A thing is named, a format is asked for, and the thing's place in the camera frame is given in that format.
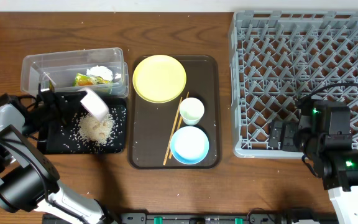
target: pile of rice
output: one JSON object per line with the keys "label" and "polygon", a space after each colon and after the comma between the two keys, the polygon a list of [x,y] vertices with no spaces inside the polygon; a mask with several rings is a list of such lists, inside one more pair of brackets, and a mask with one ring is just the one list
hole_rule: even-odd
{"label": "pile of rice", "polygon": [[78,122],[78,133],[85,141],[95,141],[99,144],[106,144],[114,127],[114,120],[108,114],[101,122],[94,116],[87,114],[82,116]]}

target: wooden table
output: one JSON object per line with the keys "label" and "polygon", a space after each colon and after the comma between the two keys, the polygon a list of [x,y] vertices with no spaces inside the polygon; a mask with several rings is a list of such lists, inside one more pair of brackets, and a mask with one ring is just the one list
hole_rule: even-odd
{"label": "wooden table", "polygon": [[[247,213],[255,207],[333,212],[321,180],[300,160],[240,159],[233,154],[227,42],[231,19],[232,13],[0,12],[0,95],[21,94],[26,55],[120,47],[130,74],[142,55],[210,55],[219,66],[222,122],[223,158],[216,168],[137,170],[127,161],[127,149],[104,159],[47,156],[61,180],[120,213]],[[41,218],[37,212],[11,214],[0,208],[0,223],[40,223]]]}

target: wooden stick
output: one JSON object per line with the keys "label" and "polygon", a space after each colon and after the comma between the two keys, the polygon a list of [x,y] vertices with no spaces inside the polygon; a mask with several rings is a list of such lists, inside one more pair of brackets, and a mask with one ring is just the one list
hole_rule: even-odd
{"label": "wooden stick", "polygon": [[[181,125],[181,121],[182,121],[182,118],[180,116],[180,119],[179,119],[179,123],[178,123],[178,127],[177,127],[177,131],[180,129],[180,125]],[[169,159],[172,158],[172,150],[169,151]]]}
{"label": "wooden stick", "polygon": [[165,153],[164,162],[162,163],[163,166],[165,166],[165,164],[167,163],[167,158],[168,158],[169,149],[170,149],[170,145],[171,145],[171,138],[172,138],[172,136],[173,136],[173,133],[175,132],[175,126],[176,126],[177,120],[178,120],[179,106],[180,106],[180,103],[181,103],[181,99],[182,99],[182,97],[180,98],[179,105],[178,105],[178,109],[177,109],[177,114],[176,114],[175,120],[174,120],[174,122],[173,122],[172,131],[171,131],[171,136],[169,137],[169,141],[168,141],[167,152]]}

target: gray dish rack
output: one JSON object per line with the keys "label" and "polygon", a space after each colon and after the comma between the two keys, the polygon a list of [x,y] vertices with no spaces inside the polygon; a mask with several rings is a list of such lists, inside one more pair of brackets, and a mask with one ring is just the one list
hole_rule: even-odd
{"label": "gray dish rack", "polygon": [[[323,86],[358,83],[358,11],[240,11],[229,30],[231,122],[241,158],[298,159],[300,152],[268,147],[273,119],[298,121],[295,100]],[[358,149],[358,88],[318,94],[351,109]]]}

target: green light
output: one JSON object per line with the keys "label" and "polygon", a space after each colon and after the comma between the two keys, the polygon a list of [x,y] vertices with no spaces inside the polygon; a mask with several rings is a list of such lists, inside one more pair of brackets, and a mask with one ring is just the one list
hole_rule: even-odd
{"label": "green light", "polygon": [[347,167],[353,166],[353,162],[352,161],[346,161],[346,166]]}

